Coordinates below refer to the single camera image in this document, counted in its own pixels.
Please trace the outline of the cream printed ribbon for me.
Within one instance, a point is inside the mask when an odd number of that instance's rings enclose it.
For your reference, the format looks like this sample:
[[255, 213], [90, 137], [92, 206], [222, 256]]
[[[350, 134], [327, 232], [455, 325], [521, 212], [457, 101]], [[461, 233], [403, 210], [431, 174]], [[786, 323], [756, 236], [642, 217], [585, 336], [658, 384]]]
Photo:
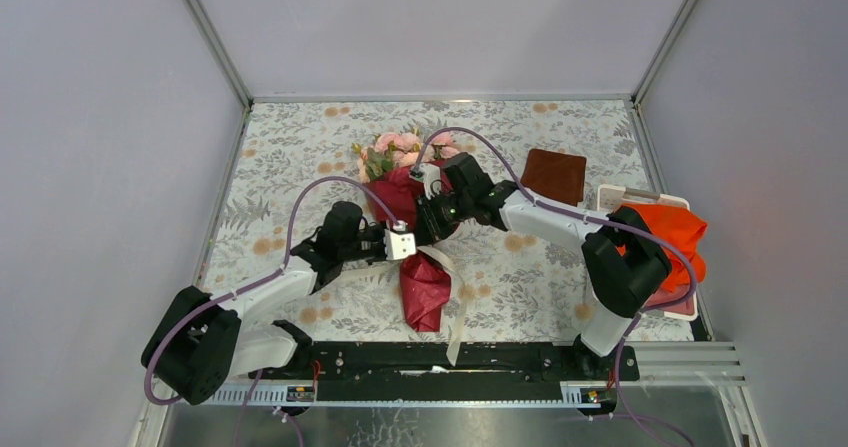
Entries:
[[340, 282], [352, 282], [396, 270], [405, 323], [418, 333], [438, 332], [442, 308], [465, 285], [455, 263], [436, 247], [421, 246], [402, 261], [343, 271]]

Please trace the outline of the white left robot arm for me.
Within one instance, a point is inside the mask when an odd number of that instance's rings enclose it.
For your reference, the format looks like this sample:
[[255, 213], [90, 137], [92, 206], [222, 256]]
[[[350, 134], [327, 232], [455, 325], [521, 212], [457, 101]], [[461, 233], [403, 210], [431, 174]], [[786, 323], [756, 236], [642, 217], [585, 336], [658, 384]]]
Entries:
[[159, 379], [174, 400], [198, 405], [230, 377], [275, 367], [296, 378], [309, 368], [310, 352], [294, 333], [267, 320], [274, 307], [308, 297], [335, 281], [348, 262], [398, 260], [414, 251], [414, 237], [402, 220], [363, 224], [361, 209], [339, 201], [288, 260], [247, 285], [214, 298], [195, 286], [180, 290], [141, 354], [145, 394]]

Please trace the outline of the peach rose stem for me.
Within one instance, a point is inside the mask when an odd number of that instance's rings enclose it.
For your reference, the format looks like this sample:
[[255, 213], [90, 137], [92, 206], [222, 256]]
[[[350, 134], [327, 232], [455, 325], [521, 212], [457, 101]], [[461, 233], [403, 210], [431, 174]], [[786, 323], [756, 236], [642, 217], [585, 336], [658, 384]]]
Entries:
[[353, 143], [351, 150], [358, 156], [359, 180], [368, 183], [399, 167], [395, 141], [399, 135], [387, 132], [375, 137], [370, 145]]

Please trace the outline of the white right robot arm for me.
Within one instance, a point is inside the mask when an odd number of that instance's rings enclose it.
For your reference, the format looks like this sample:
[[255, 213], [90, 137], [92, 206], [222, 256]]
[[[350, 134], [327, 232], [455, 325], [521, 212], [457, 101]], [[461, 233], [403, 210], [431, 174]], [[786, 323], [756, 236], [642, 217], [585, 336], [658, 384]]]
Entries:
[[612, 352], [672, 271], [660, 238], [630, 207], [604, 214], [538, 196], [513, 180], [495, 183], [467, 153], [440, 167], [414, 165], [409, 176], [424, 188], [415, 200], [416, 231], [426, 241], [442, 241], [475, 220], [581, 254], [599, 303], [576, 338], [573, 363], [583, 377], [597, 379], [612, 367]]

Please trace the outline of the dark maroon wrapping paper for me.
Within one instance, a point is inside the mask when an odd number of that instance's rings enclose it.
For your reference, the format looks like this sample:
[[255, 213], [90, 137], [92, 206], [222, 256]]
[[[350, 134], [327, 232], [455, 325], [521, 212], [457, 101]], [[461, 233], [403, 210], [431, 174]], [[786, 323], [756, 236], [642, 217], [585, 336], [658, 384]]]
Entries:
[[[410, 176], [409, 167], [395, 168], [369, 182], [366, 187], [385, 205], [368, 200], [376, 220], [386, 222], [388, 214], [405, 222], [415, 234], [418, 246], [433, 244], [432, 236], [418, 213], [416, 200], [425, 195], [424, 185]], [[399, 267], [399, 288], [406, 323], [419, 333], [440, 330], [442, 307], [451, 294], [451, 278], [430, 257], [416, 253]]]

